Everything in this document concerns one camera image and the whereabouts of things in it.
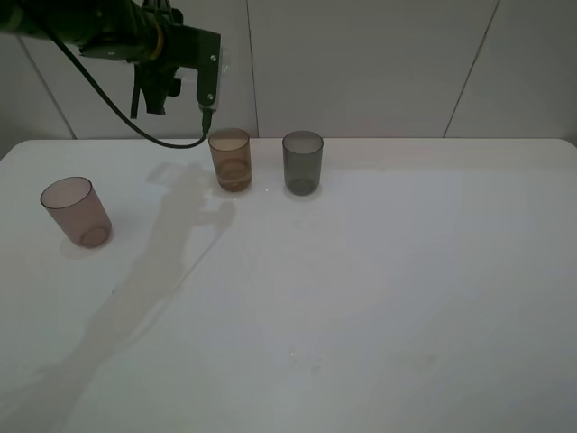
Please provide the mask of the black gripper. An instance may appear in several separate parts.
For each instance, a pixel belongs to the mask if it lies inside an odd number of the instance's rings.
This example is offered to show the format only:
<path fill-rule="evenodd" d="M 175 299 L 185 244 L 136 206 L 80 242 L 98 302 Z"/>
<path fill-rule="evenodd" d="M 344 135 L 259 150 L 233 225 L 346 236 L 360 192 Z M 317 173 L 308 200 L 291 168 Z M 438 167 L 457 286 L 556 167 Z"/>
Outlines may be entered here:
<path fill-rule="evenodd" d="M 168 97 L 178 97 L 181 79 L 176 78 L 180 68 L 169 56 L 169 32 L 179 22 L 144 22 L 136 30 L 138 55 L 133 61 L 133 93 L 130 118 L 138 116 L 140 96 L 144 96 L 147 114 L 164 115 Z"/>

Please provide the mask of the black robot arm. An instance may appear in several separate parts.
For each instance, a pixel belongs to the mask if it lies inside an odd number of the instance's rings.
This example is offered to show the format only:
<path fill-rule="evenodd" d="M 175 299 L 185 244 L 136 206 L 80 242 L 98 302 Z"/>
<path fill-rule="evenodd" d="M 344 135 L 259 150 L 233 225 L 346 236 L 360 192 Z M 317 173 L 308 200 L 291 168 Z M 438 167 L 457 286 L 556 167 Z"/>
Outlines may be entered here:
<path fill-rule="evenodd" d="M 183 24 L 180 10 L 168 1 L 3 1 L 1 32 L 48 40 L 49 29 L 62 43 L 86 58 L 134 65 L 131 118 L 144 96 L 149 114 L 163 115 L 167 97 L 180 92 L 177 69 L 160 60 L 168 47 L 166 31 Z"/>

